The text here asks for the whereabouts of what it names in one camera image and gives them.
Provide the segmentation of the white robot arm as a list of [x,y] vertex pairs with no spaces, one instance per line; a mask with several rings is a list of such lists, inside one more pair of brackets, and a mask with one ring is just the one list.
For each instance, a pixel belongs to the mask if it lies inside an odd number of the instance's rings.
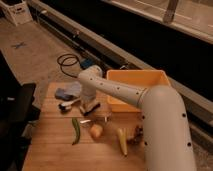
[[185,104],[173,87],[108,80],[97,65],[81,71],[78,80],[89,91],[102,91],[142,111],[147,171],[197,171]]

